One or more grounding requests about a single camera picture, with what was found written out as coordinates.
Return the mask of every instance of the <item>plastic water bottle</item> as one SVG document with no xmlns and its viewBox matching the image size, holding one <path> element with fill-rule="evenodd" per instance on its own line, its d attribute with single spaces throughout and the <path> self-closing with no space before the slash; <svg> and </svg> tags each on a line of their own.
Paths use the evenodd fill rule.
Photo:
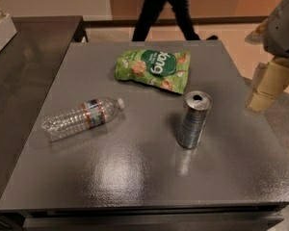
<svg viewBox="0 0 289 231">
<path fill-rule="evenodd" d="M 58 141 L 105 124 L 115 118 L 122 109 L 124 103 L 121 98 L 96 98 L 46 117 L 41 123 L 41 128 L 49 135 L 51 141 Z"/>
</svg>

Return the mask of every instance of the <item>green snack bag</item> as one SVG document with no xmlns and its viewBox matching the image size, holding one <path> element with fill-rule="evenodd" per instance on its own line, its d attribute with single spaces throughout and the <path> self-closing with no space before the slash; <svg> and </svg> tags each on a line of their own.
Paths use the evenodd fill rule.
<svg viewBox="0 0 289 231">
<path fill-rule="evenodd" d="M 190 52 L 125 51 L 117 59 L 116 79 L 134 80 L 183 94 L 188 79 Z"/>
</svg>

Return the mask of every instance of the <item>silver can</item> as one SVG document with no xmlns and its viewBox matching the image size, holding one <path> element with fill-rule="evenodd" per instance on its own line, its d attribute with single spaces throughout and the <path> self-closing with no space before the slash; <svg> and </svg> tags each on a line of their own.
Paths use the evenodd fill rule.
<svg viewBox="0 0 289 231">
<path fill-rule="evenodd" d="M 211 110 L 212 98 L 202 91 L 191 91 L 185 96 L 186 111 L 177 134 L 177 141 L 185 148 L 198 146 L 206 119 Z"/>
</svg>

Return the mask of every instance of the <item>dark countertop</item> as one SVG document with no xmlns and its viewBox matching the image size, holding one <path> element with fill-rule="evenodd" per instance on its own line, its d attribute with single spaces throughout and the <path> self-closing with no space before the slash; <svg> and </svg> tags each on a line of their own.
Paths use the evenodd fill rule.
<svg viewBox="0 0 289 231">
<path fill-rule="evenodd" d="M 114 79 L 122 51 L 144 47 L 191 51 L 186 93 L 202 90 L 214 100 L 198 149 L 176 142 L 182 96 Z M 289 158 L 274 115 L 245 109 L 248 93 L 218 40 L 71 44 L 0 212 L 287 205 Z M 122 97 L 126 108 L 104 126 L 48 142 L 45 115 L 99 96 Z"/>
<path fill-rule="evenodd" d="M 0 52 L 0 197 L 81 16 L 13 18 L 17 34 Z"/>
</svg>

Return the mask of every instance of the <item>person's legs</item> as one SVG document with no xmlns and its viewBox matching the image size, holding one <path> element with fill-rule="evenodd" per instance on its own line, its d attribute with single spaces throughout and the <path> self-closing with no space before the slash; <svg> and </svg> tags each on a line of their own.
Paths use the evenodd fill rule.
<svg viewBox="0 0 289 231">
<path fill-rule="evenodd" d="M 174 11 L 178 26 L 180 27 L 185 40 L 200 40 L 198 34 L 195 33 L 192 19 L 189 14 L 188 0 L 169 0 Z"/>
<path fill-rule="evenodd" d="M 135 27 L 133 41 L 145 41 L 150 27 L 157 20 L 168 0 L 144 0 L 142 13 Z"/>
</svg>

